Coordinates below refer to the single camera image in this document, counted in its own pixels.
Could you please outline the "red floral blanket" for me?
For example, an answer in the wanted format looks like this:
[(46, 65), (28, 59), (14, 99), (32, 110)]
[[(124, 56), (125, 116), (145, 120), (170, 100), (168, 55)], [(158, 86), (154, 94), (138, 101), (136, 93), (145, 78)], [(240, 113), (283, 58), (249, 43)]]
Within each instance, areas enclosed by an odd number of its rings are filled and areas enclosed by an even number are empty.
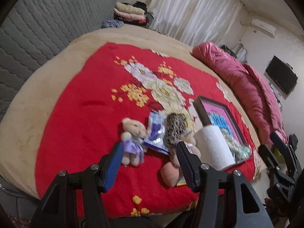
[[(239, 111), (205, 68), (149, 49), (105, 44), (69, 82), (44, 128), (35, 168), (38, 195), (45, 194), (59, 171), (83, 171), (109, 153), (120, 140), (124, 118), (144, 124), (152, 110), (182, 113), (197, 131), (192, 102), (199, 95), (225, 104), (246, 144), (254, 147)], [(103, 195), (107, 215), (172, 214), (194, 206), (198, 195), (190, 188), (167, 187), (162, 181), (160, 170), (168, 161), (167, 155), (149, 150), (140, 166), (122, 166)]]

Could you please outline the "white lace scrunchie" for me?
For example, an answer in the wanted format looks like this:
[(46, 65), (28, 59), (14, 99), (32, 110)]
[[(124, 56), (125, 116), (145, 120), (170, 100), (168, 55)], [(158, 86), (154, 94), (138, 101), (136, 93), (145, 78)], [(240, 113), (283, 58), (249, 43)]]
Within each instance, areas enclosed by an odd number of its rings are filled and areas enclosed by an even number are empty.
[(231, 135), (228, 134), (227, 130), (221, 129), (221, 133), (230, 149), (235, 155), (240, 156), (242, 146), (236, 141)]

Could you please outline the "peach plush toy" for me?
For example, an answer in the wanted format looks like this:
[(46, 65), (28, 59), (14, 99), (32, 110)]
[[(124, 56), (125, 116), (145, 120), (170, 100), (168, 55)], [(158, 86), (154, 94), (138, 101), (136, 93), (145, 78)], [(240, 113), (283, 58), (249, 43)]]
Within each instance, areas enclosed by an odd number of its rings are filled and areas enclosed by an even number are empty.
[(179, 164), (173, 164), (172, 162), (167, 162), (166, 164), (164, 164), (164, 166), (160, 170), (160, 174), (164, 183), (167, 186), (175, 187), (177, 185), (180, 178), (179, 169)]

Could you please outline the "beige bed sheet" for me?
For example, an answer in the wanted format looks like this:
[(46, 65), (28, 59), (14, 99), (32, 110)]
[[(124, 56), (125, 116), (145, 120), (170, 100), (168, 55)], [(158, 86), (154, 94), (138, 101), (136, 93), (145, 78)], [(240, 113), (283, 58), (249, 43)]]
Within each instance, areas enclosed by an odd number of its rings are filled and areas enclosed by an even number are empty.
[(1, 176), (21, 191), (40, 199), (35, 168), (44, 128), (53, 109), (86, 61), (107, 43), (132, 45), (187, 61), (191, 66), (216, 77), (224, 97), (239, 111), (249, 128), (254, 147), (250, 159), (238, 167), (255, 179), (266, 167), (258, 155), (259, 136), (241, 103), (215, 72), (192, 56), (192, 47), (155, 31), (125, 25), (119, 29), (99, 29), (74, 40), (64, 51), (37, 69), (19, 90), (1, 122)]

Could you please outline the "blue white plastic packet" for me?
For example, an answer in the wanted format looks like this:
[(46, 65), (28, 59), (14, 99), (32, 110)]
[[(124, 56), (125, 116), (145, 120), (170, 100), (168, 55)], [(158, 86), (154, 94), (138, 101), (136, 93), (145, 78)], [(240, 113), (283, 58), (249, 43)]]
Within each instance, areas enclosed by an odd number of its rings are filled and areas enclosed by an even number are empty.
[(148, 118), (148, 127), (143, 146), (157, 152), (169, 155), (169, 149), (164, 144), (165, 125), (164, 117), (156, 111), (151, 111)]

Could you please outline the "black wall television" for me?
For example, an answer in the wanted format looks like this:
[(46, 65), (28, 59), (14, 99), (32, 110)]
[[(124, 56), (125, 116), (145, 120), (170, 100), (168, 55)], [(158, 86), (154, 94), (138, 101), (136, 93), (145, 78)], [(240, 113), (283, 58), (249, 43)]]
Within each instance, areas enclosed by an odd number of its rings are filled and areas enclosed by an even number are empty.
[(269, 62), (266, 73), (286, 95), (289, 95), (297, 84), (298, 76), (293, 72), (293, 68), (277, 56), (273, 56)]

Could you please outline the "yellow edged plastic packet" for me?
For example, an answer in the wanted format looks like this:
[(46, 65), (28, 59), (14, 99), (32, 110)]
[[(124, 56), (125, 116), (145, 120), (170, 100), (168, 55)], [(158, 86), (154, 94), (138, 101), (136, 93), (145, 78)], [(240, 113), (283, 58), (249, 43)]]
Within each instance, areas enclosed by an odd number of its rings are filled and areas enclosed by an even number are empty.
[(186, 183), (185, 178), (184, 178), (184, 177), (181, 177), (181, 178), (178, 180), (176, 186), (185, 186), (186, 184), (187, 184), (187, 183)]

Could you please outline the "green floral tissue pack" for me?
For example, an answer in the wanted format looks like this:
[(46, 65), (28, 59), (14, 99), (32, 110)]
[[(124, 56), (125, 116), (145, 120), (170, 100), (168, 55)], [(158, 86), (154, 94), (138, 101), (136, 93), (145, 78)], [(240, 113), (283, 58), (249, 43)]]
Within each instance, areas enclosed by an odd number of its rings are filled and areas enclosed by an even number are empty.
[(245, 162), (251, 157), (251, 149), (246, 145), (241, 145), (235, 149), (234, 156), (237, 164)]

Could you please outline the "white air conditioner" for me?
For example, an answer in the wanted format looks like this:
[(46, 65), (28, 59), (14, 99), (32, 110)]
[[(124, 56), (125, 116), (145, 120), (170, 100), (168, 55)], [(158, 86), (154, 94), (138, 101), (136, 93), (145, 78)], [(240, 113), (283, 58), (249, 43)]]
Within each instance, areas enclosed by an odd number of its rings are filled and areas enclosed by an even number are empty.
[(251, 26), (257, 28), (258, 30), (262, 31), (263, 33), (267, 34), (272, 38), (276, 36), (277, 28), (267, 22), (264, 22), (259, 19), (252, 19)]

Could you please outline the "blue knitted cloth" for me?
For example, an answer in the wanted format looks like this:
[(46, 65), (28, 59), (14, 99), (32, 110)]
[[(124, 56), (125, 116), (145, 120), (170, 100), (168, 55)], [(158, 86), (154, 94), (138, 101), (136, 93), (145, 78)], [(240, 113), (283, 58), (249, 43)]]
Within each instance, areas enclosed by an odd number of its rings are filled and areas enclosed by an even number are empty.
[(101, 25), (101, 29), (106, 29), (106, 28), (121, 28), (123, 26), (124, 26), (124, 22), (123, 21), (111, 19), (111, 20), (105, 20), (105, 21), (103, 21), (103, 23)]

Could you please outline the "cream teddy pink ribbon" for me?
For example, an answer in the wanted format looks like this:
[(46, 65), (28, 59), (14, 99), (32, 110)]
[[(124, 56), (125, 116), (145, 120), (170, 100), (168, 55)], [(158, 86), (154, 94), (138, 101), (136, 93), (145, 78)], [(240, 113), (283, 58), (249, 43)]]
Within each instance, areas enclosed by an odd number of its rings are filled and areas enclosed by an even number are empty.
[[(183, 141), (185, 143), (185, 145), (187, 146), (188, 150), (190, 151), (190, 153), (197, 155), (199, 158), (201, 158), (201, 153), (200, 150), (196, 147), (196, 139), (194, 139), (193, 134), (192, 133), (188, 133), (188, 134), (184, 134), (184, 135), (180, 135), (180, 137), (177, 140), (179, 141)], [(176, 155), (176, 146), (173, 146), (170, 149), (170, 160), (172, 165), (175, 168), (179, 168), (180, 164), (178, 162), (178, 158)]]

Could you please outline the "white paper towel roll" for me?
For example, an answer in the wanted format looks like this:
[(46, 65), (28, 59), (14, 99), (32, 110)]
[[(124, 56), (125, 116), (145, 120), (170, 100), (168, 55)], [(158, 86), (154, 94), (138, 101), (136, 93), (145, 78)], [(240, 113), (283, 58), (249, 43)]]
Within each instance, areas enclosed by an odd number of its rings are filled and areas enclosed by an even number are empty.
[(201, 161), (215, 170), (226, 170), (236, 164), (219, 127), (207, 125), (194, 134)]

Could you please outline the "grey quilted headboard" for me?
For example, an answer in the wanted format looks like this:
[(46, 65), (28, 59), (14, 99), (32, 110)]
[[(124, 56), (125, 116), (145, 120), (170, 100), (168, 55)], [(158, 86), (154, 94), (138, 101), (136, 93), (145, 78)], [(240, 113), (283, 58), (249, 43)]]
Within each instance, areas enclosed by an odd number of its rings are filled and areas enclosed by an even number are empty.
[(118, 0), (18, 0), (1, 25), (1, 117), (26, 80), (113, 18)]

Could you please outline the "teddy bear purple dress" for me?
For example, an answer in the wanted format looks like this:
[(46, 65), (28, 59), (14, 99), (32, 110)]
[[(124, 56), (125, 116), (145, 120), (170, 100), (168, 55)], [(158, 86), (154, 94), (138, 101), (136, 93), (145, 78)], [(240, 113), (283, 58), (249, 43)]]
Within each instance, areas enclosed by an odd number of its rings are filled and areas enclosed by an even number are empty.
[(147, 147), (143, 145), (146, 138), (146, 127), (138, 120), (130, 118), (122, 119), (124, 132), (121, 134), (121, 141), (124, 147), (122, 164), (134, 167), (144, 163), (144, 154)]

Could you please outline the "pink red quilt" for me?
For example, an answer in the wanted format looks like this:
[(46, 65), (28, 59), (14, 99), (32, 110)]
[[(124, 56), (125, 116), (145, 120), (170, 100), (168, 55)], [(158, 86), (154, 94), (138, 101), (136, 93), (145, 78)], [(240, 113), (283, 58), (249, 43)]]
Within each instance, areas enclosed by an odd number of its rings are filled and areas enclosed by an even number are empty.
[(232, 89), (257, 129), (262, 144), (273, 144), (270, 138), (272, 132), (276, 132), (284, 143), (289, 142), (276, 97), (257, 70), (240, 63), (211, 42), (194, 47), (192, 55), (205, 63)]

